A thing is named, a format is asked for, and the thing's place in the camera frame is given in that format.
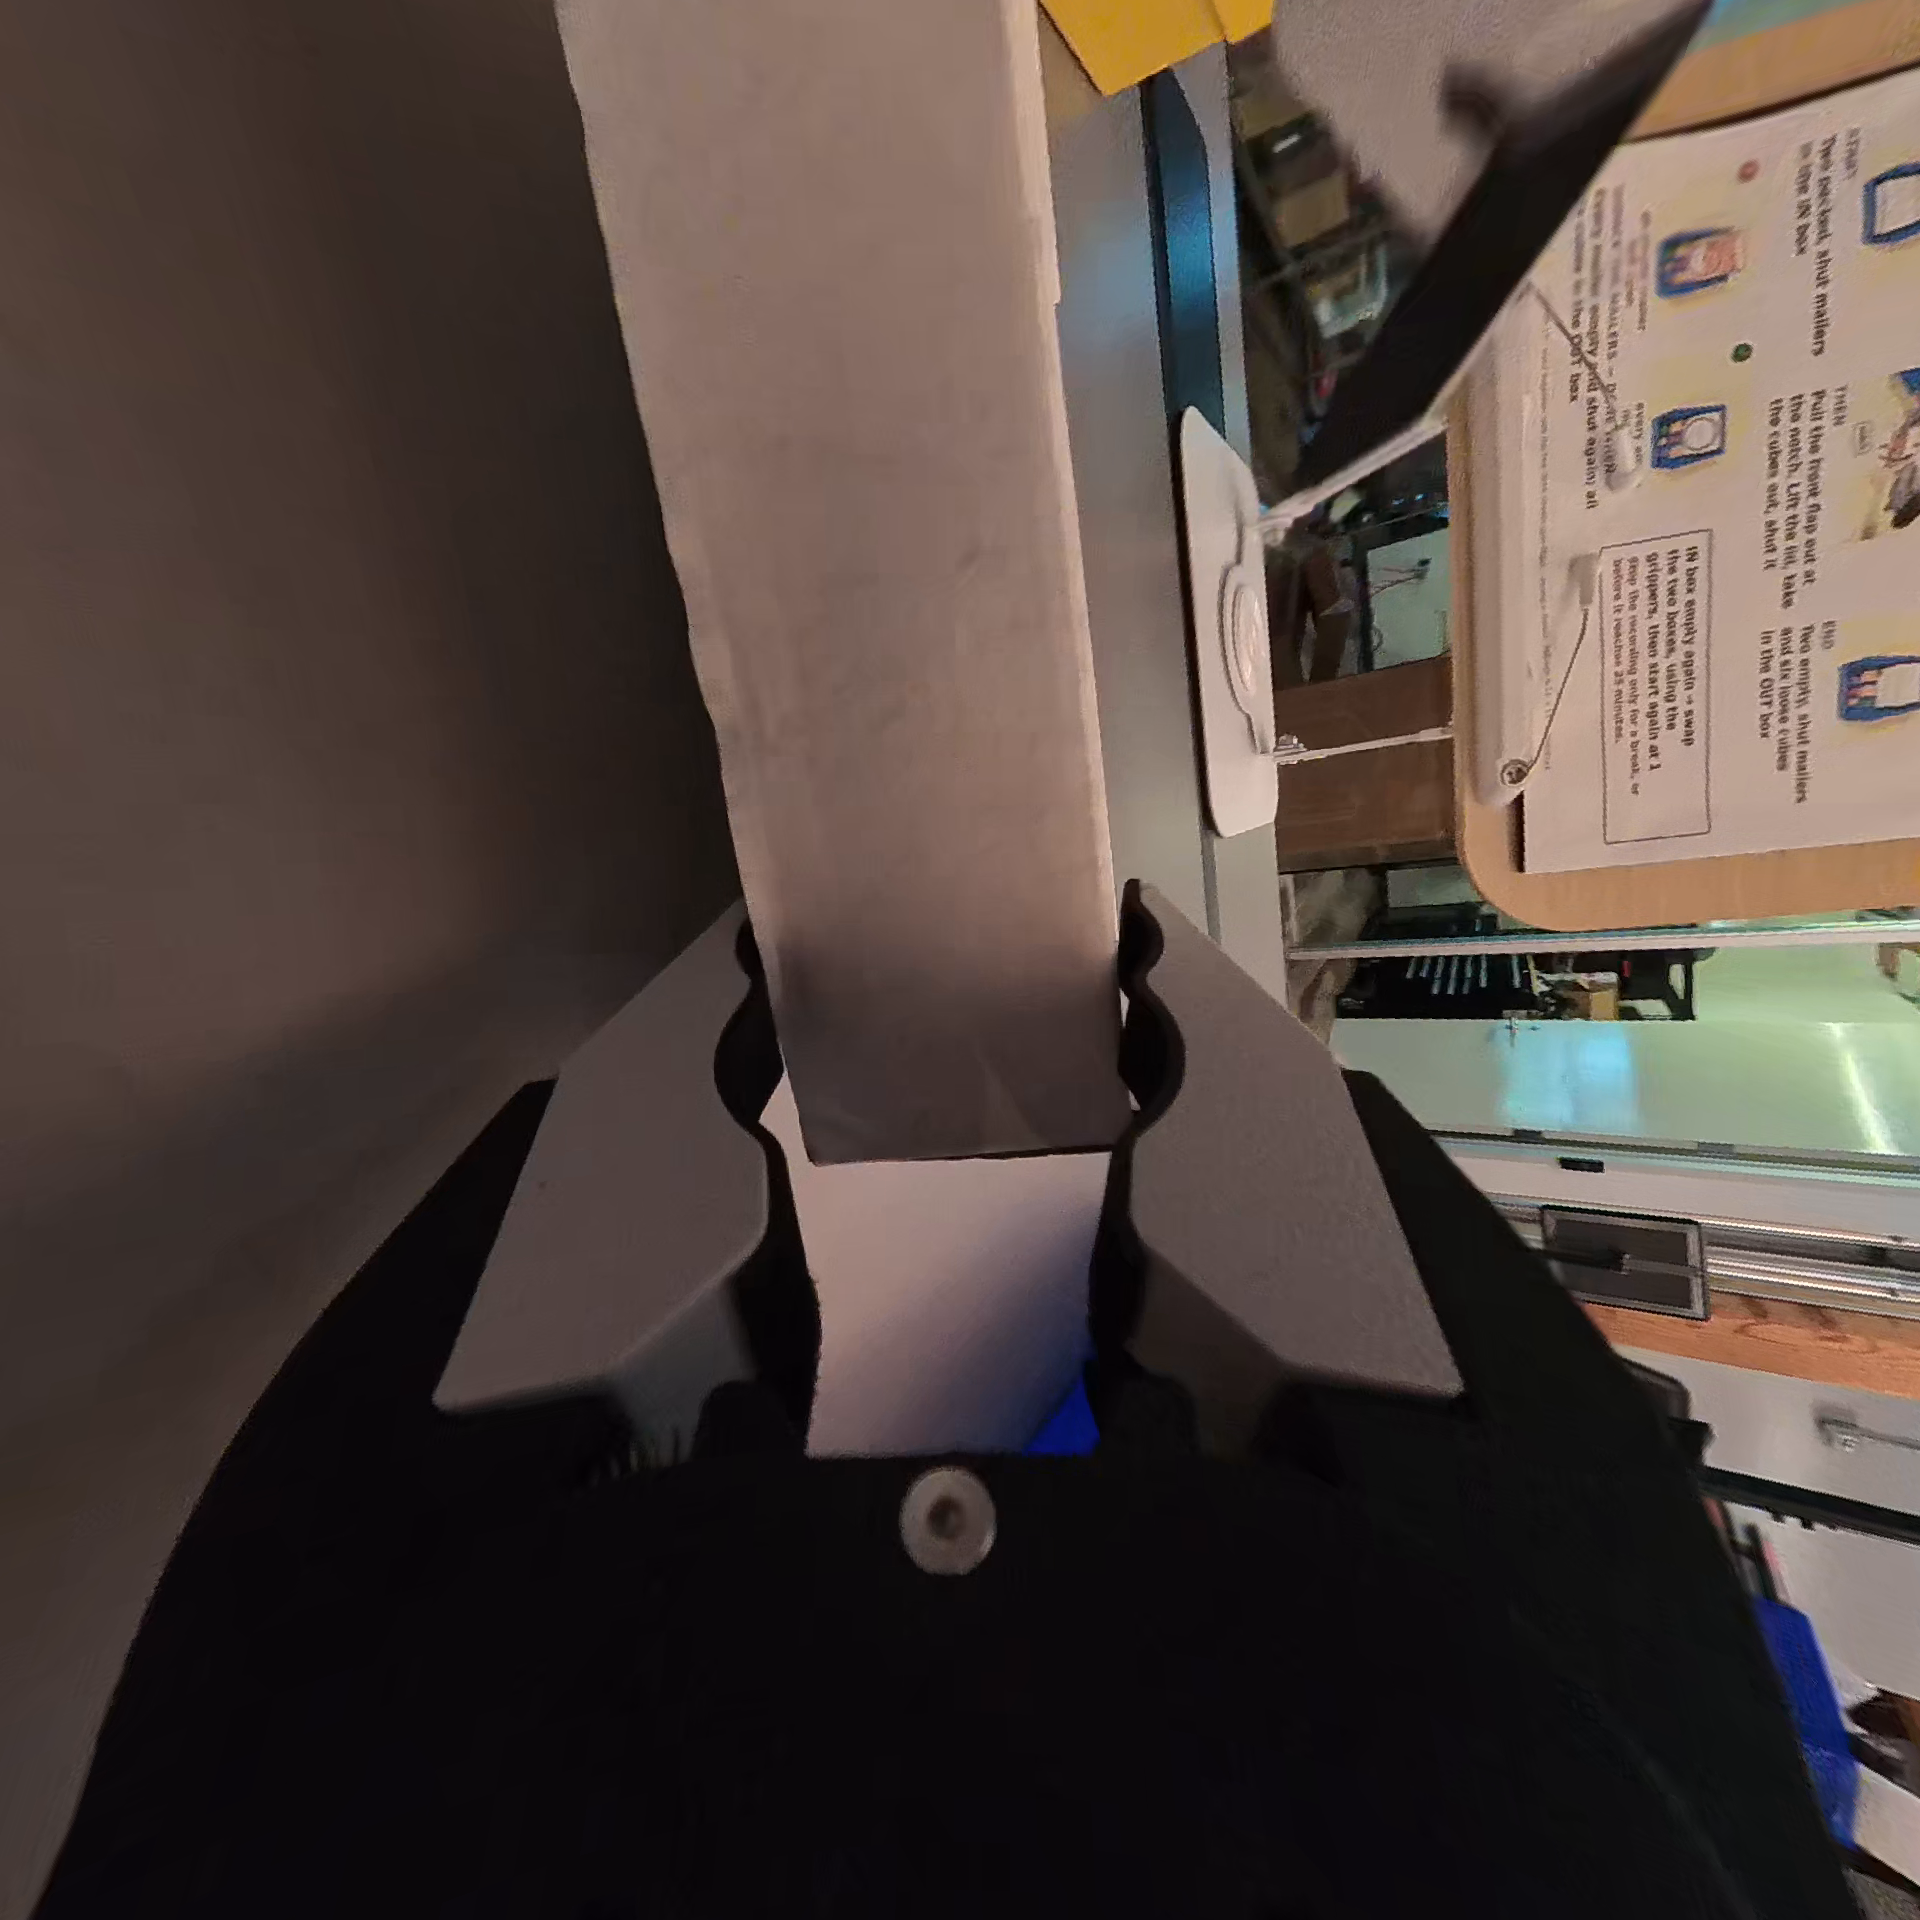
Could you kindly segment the yellow plastic bin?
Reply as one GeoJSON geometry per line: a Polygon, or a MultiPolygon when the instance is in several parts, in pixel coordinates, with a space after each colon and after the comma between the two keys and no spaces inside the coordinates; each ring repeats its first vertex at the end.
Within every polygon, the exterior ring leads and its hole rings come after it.
{"type": "Polygon", "coordinates": [[[1267,35],[1274,5],[1037,5],[1097,94],[1113,98],[1188,62],[1267,35]]]}

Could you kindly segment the glass door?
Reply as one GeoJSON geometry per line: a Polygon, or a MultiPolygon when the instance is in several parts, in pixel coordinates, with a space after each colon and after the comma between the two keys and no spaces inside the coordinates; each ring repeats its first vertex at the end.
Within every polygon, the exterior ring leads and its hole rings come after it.
{"type": "Polygon", "coordinates": [[[1330,1053],[1437,1134],[1916,1161],[1916,951],[1732,948],[1694,1020],[1358,1020],[1330,1053]]]}

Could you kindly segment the white cardboard mailer box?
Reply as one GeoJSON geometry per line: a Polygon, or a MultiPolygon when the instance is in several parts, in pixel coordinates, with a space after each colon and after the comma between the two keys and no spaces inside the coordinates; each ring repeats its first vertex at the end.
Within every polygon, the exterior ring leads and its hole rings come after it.
{"type": "Polygon", "coordinates": [[[1132,1112],[1037,6],[553,13],[824,1235],[814,1452],[1016,1452],[1132,1112]]]}

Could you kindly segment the white sheet stand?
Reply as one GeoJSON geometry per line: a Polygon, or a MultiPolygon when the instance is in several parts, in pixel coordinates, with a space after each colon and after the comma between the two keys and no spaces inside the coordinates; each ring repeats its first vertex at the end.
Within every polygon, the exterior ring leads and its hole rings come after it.
{"type": "Polygon", "coordinates": [[[1292,766],[1376,754],[1400,743],[1454,743],[1461,783],[1481,806],[1514,806],[1544,766],[1558,699],[1580,640],[1551,648],[1528,641],[1518,616],[1496,612],[1496,478],[1491,452],[1491,399],[1467,394],[1447,415],[1418,418],[1382,452],[1439,443],[1448,492],[1448,612],[1454,720],[1421,734],[1316,747],[1284,729],[1274,693],[1274,622],[1263,596],[1263,555],[1309,512],[1328,504],[1378,456],[1338,468],[1328,484],[1263,508],[1254,471],[1192,406],[1174,423],[1174,478],[1178,563],[1186,596],[1188,688],[1204,812],[1218,835],[1232,840],[1278,821],[1278,777],[1292,766]]]}

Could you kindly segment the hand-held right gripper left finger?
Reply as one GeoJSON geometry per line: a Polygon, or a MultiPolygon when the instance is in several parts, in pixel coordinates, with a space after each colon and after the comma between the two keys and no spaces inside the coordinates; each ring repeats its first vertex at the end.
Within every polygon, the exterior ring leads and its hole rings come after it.
{"type": "Polygon", "coordinates": [[[744,904],[557,1072],[436,1385],[443,1412],[610,1402],[694,1446],[725,1383],[807,1440],[821,1298],[762,1117],[779,1040],[744,904]]]}

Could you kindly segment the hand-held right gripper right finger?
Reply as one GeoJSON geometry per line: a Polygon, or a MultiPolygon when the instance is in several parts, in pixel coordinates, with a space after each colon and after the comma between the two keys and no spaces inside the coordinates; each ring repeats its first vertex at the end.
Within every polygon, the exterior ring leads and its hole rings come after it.
{"type": "Polygon", "coordinates": [[[1097,1440],[1254,1446],[1292,1390],[1464,1379],[1328,1046],[1157,886],[1123,892],[1116,1141],[1087,1263],[1097,1440]]]}

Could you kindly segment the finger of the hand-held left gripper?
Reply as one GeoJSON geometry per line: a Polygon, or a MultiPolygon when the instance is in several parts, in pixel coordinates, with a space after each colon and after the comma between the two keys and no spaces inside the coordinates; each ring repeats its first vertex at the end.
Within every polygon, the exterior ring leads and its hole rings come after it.
{"type": "Polygon", "coordinates": [[[1711,5],[1278,5],[1281,80],[1416,261],[1293,471],[1338,495],[1421,445],[1711,5]]]}

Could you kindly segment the large brown cardboard box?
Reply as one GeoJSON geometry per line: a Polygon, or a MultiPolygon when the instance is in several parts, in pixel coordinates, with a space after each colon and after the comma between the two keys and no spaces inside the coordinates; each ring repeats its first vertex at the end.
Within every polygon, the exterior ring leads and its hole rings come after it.
{"type": "Polygon", "coordinates": [[[1278,772],[1281,877],[1454,854],[1454,662],[1397,662],[1278,693],[1281,734],[1330,756],[1278,772]]]}

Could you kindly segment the wooden post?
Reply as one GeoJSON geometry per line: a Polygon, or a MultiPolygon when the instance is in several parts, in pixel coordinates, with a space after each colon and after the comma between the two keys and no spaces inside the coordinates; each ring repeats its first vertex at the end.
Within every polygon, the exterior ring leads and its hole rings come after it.
{"type": "Polygon", "coordinates": [[[1614,1349],[1916,1402],[1916,1317],[1743,1294],[1716,1294],[1703,1321],[1593,1301],[1580,1313],[1614,1349]]]}

